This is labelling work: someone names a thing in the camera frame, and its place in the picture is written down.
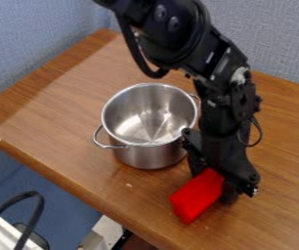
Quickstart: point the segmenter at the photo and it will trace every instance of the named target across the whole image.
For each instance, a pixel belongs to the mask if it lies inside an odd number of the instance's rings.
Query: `pot rim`
[[[175,141],[177,141],[183,136],[180,134],[179,137],[171,139],[169,141],[165,141],[165,142],[160,142],[160,143],[145,143],[145,144],[136,144],[136,143],[132,143],[132,142],[128,142],[125,140],[122,140],[121,138],[118,138],[109,130],[109,128],[106,127],[105,125],[105,121],[104,121],[104,114],[105,114],[105,111],[106,111],[106,108],[109,107],[110,103],[116,100],[116,98],[118,98],[118,96],[121,96],[125,92],[130,91],[132,89],[136,89],[138,87],[143,87],[143,86],[161,86],[161,87],[165,87],[165,88],[171,88],[171,89],[175,89],[176,91],[179,91],[187,98],[188,100],[191,101],[192,105],[193,105],[193,108],[195,108],[195,117],[193,117],[193,121],[191,123],[191,126],[189,128],[193,128],[193,126],[196,125],[196,121],[197,121],[197,117],[199,117],[199,107],[196,105],[196,102],[191,96],[191,94],[188,94],[183,89],[169,85],[169,84],[165,84],[165,83],[138,83],[138,84],[134,84],[132,86],[129,86],[128,88],[122,89],[109,100],[108,102],[105,103],[104,105],[104,108],[102,108],[102,111],[101,111],[101,124],[102,124],[102,127],[104,127],[104,130],[106,131],[108,135],[114,139],[117,140],[120,143],[125,144],[126,146],[163,146],[163,145],[168,145],[171,143],[173,143]]]

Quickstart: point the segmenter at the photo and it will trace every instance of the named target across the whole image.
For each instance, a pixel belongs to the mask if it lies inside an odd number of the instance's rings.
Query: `black cable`
[[[167,73],[169,72],[169,70],[160,68],[157,71],[153,71],[149,68],[149,65],[148,65],[148,63],[144,59],[144,56],[143,56],[143,52],[138,48],[138,44],[136,41],[133,30],[132,30],[126,20],[121,16],[116,15],[116,18],[118,20],[118,24],[120,24],[120,27],[122,30],[124,39],[125,39],[129,51],[132,53],[134,62],[137,64],[138,68],[141,69],[143,73],[153,79],[159,79],[159,78],[164,77],[167,75]]]
[[[263,137],[264,137],[264,131],[263,131],[260,122],[259,122],[259,120],[257,120],[257,118],[256,118],[255,116],[252,116],[251,122],[255,124],[255,126],[256,126],[256,128],[257,128],[257,130],[259,130],[259,134],[260,134],[260,135],[259,135],[259,139],[256,140],[256,142],[252,143],[252,144],[247,144],[245,142],[243,142],[243,139],[241,139],[241,136],[240,136],[241,130],[239,130],[239,132],[237,132],[237,141],[239,141],[239,143],[240,143],[241,145],[244,145],[244,146],[247,146],[247,147],[256,146],[256,145],[261,142]]]
[[[22,235],[18,239],[18,243],[16,245],[16,248],[14,250],[22,250],[25,245],[26,245],[26,242],[29,240],[29,236],[33,232],[33,229],[36,227],[36,224],[37,224],[37,221],[40,219],[40,216],[41,216],[41,213],[42,213],[42,210],[44,210],[44,197],[38,194],[38,192],[36,191],[28,191],[28,192],[24,192],[21,194],[18,194],[17,196],[14,196],[13,198],[10,198],[1,206],[0,206],[0,215],[2,214],[2,212],[9,208],[12,207],[16,203],[18,203],[20,201],[28,199],[28,198],[32,198],[32,197],[36,197],[37,198],[37,204],[36,204],[36,208],[34,208],[34,211],[33,211],[33,214],[29,218],[29,223],[28,223],[28,226],[22,232]]]

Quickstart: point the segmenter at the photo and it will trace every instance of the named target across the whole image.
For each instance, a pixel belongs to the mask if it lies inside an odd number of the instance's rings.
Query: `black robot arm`
[[[211,25],[207,7],[200,0],[93,1],[114,12],[144,74],[161,78],[171,69],[180,69],[193,79],[203,100],[200,132],[183,131],[193,176],[212,167],[225,177],[221,201],[233,202],[240,193],[252,197],[260,174],[248,160],[247,147],[263,137],[255,117],[263,100],[248,59]],[[252,123],[260,139],[249,145]]]

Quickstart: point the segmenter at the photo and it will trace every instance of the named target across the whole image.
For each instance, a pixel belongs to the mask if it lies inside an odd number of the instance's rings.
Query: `cooking pot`
[[[136,168],[159,169],[176,164],[187,154],[181,130],[197,121],[192,98],[199,99],[163,83],[141,83],[124,89],[104,106],[94,144],[113,149],[120,161]],[[97,141],[102,128],[110,146]]]

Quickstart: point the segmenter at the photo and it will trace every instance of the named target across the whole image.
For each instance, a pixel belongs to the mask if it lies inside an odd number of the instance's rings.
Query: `metal pot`
[[[141,169],[159,169],[176,164],[185,156],[181,130],[193,127],[199,108],[181,89],[160,83],[137,84],[108,101],[101,113],[102,125],[93,142],[110,148],[116,157]],[[112,146],[97,141],[105,129]]]

